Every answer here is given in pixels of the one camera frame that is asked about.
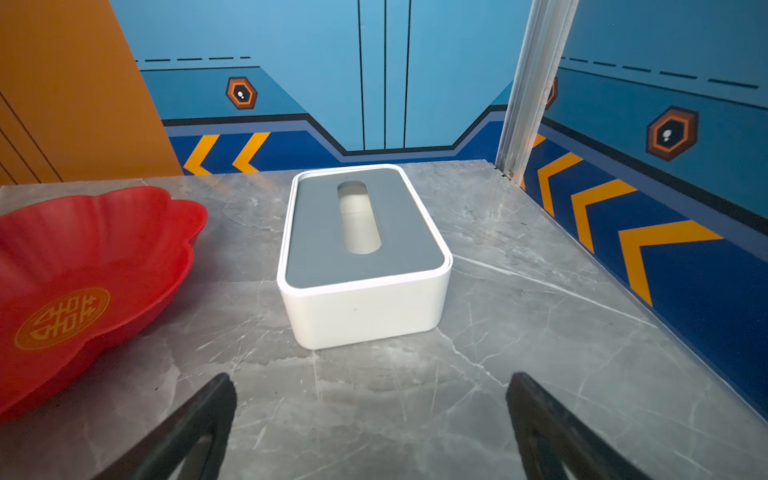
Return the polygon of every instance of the orange hexagon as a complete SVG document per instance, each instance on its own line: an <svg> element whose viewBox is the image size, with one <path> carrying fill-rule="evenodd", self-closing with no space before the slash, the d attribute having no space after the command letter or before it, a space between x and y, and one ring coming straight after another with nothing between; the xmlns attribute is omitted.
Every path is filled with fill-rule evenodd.
<svg viewBox="0 0 768 480"><path fill-rule="evenodd" d="M699 113L680 107L669 107L648 125L646 152L662 160L672 161L693 147L699 139Z"/></svg>
<svg viewBox="0 0 768 480"><path fill-rule="evenodd" d="M256 106L258 92L245 77L230 77L227 83L227 97L238 110L249 110Z"/></svg>
<svg viewBox="0 0 768 480"><path fill-rule="evenodd" d="M549 97L547 97L547 104L544 106L545 110L549 110L554 101L558 98L558 78L555 77L552 82L552 88L549 89Z"/></svg>

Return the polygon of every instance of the gold double happiness symbol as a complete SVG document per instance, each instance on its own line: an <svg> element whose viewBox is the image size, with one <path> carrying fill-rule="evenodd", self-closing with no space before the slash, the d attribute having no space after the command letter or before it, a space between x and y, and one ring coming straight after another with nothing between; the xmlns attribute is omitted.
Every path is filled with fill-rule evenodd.
<svg viewBox="0 0 768 480"><path fill-rule="evenodd" d="M109 306L109 300L109 292L96 286L61 296L24 322L16 332L16 346L40 350L69 340L93 325Z"/></svg>

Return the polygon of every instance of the marble countertop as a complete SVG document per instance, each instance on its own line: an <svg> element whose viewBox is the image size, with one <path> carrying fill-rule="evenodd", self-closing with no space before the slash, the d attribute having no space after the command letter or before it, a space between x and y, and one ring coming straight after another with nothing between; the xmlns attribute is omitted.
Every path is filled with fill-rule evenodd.
<svg viewBox="0 0 768 480"><path fill-rule="evenodd" d="M0 425L0 478L90 478L219 372L220 478L524 478L504 399L526 371L648 475L763 478L768 425L484 161L403 165L454 253L437 329L309 351L275 283L295 171L0 188L0 214L155 185L208 209L168 309Z"/></svg>

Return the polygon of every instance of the red flower-shaped dish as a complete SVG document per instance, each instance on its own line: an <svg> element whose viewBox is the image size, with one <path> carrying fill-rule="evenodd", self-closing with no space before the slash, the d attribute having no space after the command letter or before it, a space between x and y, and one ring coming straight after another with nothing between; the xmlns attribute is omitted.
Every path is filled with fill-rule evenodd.
<svg viewBox="0 0 768 480"><path fill-rule="evenodd" d="M156 187L0 217L0 422L63 390L173 299L207 222Z"/></svg>

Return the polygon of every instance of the yellow chevron stripe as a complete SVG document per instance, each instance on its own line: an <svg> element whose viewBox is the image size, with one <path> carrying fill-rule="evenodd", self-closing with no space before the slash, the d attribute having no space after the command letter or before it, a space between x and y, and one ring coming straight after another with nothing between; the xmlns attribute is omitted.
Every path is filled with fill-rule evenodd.
<svg viewBox="0 0 768 480"><path fill-rule="evenodd" d="M546 139L546 138L544 138L544 137L542 137L542 136L541 136L541 135L539 135L539 134L536 134L536 140L534 140L534 141L533 141L533 147L531 147L531 149L534 149L534 148L538 147L538 145L539 145L539 144L540 144L542 141L544 141L544 140L547 140L547 139Z"/></svg>
<svg viewBox="0 0 768 480"><path fill-rule="evenodd" d="M667 245L669 243L701 242L719 240L722 237L712 230L702 227L693 220L683 222L662 223L650 227L633 228L619 232L621 251L624 253L624 264L627 266L629 286L637 295L653 306L650 301L648 278L645 276L645 265L640 247L650 245Z"/></svg>
<svg viewBox="0 0 768 480"><path fill-rule="evenodd" d="M190 154L187 162L184 164L184 168L195 175L210 175L210 172L200 165L203 163L203 160L205 160L208 152L214 147L214 144L218 139L218 135L203 135L200 141L197 142L197 146Z"/></svg>
<svg viewBox="0 0 768 480"><path fill-rule="evenodd" d="M589 219L587 218L587 205L596 204L609 198L619 197L625 194L631 194L637 191L637 188L627 185L621 180L613 180L606 184L584 190L571 195L571 201L574 205L574 217L576 217L576 230L578 231L579 241L594 253L592 244L592 232L589 229Z"/></svg>
<svg viewBox="0 0 768 480"><path fill-rule="evenodd" d="M571 168L581 161L581 157L572 153L567 153L556 161L538 169L538 184L541 188L541 202L544 204L544 210L554 217L554 208L552 206L552 193L549 191L549 177L559 174L567 168Z"/></svg>
<svg viewBox="0 0 768 480"><path fill-rule="evenodd" d="M253 159L253 156L259 151L264 144L264 141L269 136L269 133L251 135L248 143L245 144L243 150L240 151L240 154L237 155L235 161L232 162L232 166L244 174L255 174L258 170L249 162Z"/></svg>

